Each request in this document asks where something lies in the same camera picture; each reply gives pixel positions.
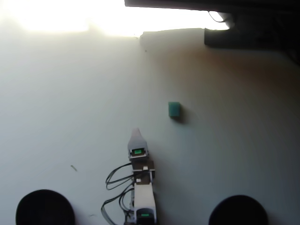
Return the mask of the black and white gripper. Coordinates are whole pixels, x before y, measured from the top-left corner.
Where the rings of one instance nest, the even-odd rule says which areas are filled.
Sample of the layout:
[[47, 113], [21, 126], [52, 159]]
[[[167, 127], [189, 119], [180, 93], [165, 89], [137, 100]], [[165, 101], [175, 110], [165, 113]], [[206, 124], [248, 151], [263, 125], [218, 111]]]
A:
[[129, 160], [142, 160], [149, 157], [146, 140], [141, 135], [139, 128], [134, 128], [127, 144]]

